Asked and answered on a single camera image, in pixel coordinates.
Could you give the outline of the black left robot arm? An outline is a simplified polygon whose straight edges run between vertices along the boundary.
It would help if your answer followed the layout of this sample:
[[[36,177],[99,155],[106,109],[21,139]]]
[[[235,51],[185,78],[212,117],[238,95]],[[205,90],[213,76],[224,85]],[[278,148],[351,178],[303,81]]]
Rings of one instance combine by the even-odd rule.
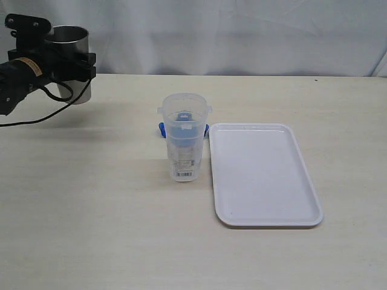
[[[52,100],[69,103],[76,89],[68,82],[87,82],[96,76],[96,53],[66,53],[45,40],[31,50],[11,50],[8,56],[9,61],[1,64],[1,115],[9,115],[37,89]]]

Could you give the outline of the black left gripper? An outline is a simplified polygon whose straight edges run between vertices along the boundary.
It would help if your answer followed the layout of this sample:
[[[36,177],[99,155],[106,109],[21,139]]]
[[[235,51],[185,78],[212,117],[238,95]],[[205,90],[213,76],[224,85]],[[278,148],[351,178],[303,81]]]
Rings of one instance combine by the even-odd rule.
[[[77,53],[76,62],[84,67],[73,67],[65,72],[65,81],[87,82],[96,76],[96,53]],[[52,75],[60,57],[45,44],[33,50],[8,51],[7,85],[46,85],[53,82]]]

